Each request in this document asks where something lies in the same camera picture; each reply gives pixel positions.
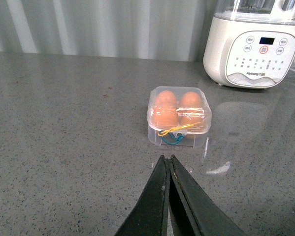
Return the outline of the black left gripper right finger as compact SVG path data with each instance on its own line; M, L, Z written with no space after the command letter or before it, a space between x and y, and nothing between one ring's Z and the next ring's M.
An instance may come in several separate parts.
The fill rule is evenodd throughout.
M179 199L196 236L244 236L240 229L205 193L175 155L170 172Z

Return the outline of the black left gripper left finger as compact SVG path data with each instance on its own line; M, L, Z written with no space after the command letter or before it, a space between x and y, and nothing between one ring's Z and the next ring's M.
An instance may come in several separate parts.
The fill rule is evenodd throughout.
M161 155L135 207L115 235L167 235L170 178L168 159Z

